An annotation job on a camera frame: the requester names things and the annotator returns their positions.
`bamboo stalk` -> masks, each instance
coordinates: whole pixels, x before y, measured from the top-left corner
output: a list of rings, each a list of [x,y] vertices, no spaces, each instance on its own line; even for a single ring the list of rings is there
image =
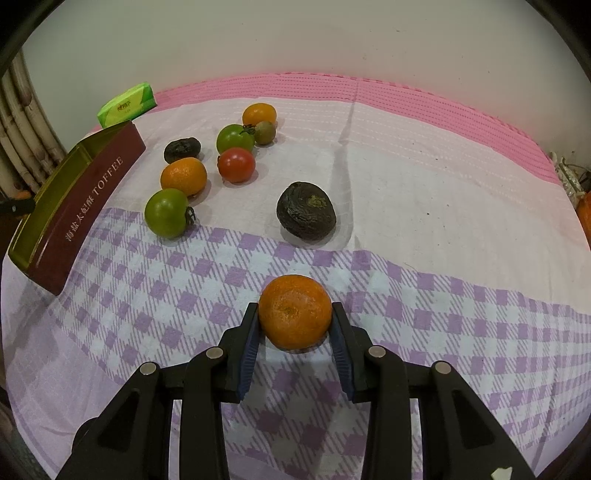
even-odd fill
[[[27,142],[27,145],[35,155],[37,161],[43,167],[48,175],[51,175],[55,170],[55,165],[50,160],[48,153],[45,151],[39,137],[33,130],[29,119],[25,115],[25,110],[22,109],[21,102],[18,101],[17,91],[14,88],[12,79],[10,78],[10,72],[5,72],[2,76],[2,90],[4,91],[5,99],[8,103],[8,108],[12,113],[15,123],[18,129],[21,131],[21,135]]]
[[[12,146],[12,142],[8,138],[6,134],[6,130],[2,126],[0,122],[0,145],[2,146],[3,153],[6,154],[9,161],[12,163],[12,166],[16,169],[17,173],[21,176],[21,178],[29,185],[29,188],[33,191],[33,193],[37,193],[39,191],[39,184],[33,178],[33,175],[27,170],[26,166],[21,160],[21,157],[18,156],[17,151]]]
[[[45,172],[37,162],[35,155],[25,142],[25,139],[22,137],[20,130],[18,129],[16,123],[14,122],[14,118],[10,114],[10,110],[8,109],[8,105],[4,99],[4,95],[0,90],[0,123],[4,126],[4,130],[6,130],[6,134],[10,139],[14,150],[17,153],[17,157],[20,157],[22,163],[27,166],[27,169],[33,174],[35,180],[40,184],[43,184],[45,179],[47,178]]]
[[[23,190],[22,180],[12,168],[12,164],[3,149],[0,148],[0,189],[9,198]]]
[[[17,56],[12,61],[10,71],[21,104],[27,114],[27,118],[31,122],[37,135],[39,135],[41,142],[43,142],[43,145],[53,161],[58,164],[64,159],[66,152],[61,147],[54,132],[51,130],[51,127],[37,102],[37,98],[35,98],[22,50],[18,52]]]

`wall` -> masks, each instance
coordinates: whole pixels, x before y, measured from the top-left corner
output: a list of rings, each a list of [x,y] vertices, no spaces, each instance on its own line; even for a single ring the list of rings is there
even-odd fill
[[[525,0],[66,0],[24,52],[66,148],[142,81],[307,71],[420,87],[591,164],[591,85]]]

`pink cloth border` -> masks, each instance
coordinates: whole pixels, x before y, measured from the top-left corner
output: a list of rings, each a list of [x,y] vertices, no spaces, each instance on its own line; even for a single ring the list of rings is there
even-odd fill
[[[192,83],[155,97],[158,107],[153,112],[229,98],[359,102],[454,132],[492,148],[541,180],[560,184],[548,157],[524,132],[460,103],[396,83],[320,73],[267,73]]]

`purple checkered pattern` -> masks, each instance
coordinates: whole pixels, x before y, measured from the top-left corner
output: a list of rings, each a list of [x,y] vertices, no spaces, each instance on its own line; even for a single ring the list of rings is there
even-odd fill
[[[586,409],[589,316],[406,270],[368,251],[306,250],[205,226],[161,242],[137,212],[105,209],[53,313],[123,383],[144,361],[172,365],[217,344],[287,273],[321,282],[352,322],[404,360],[453,364],[521,449],[541,447]],[[225,410],[228,450],[295,478],[358,478],[368,408],[346,402],[328,343],[299,355],[261,353],[245,401]],[[419,444],[417,434],[415,476]]]

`metal pin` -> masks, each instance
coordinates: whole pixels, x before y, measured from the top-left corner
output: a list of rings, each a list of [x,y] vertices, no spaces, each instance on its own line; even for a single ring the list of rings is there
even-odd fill
[[[207,358],[211,360],[215,360],[216,358],[220,358],[223,355],[223,350],[218,346],[213,346],[205,352]]]
[[[139,373],[142,375],[152,375],[156,371],[156,364],[153,362],[146,362],[139,368]]]
[[[435,370],[437,370],[442,375],[447,375],[452,372],[452,367],[447,362],[437,362],[435,364]]]
[[[383,346],[372,345],[369,347],[368,353],[375,358],[382,358],[386,355],[386,349]]]

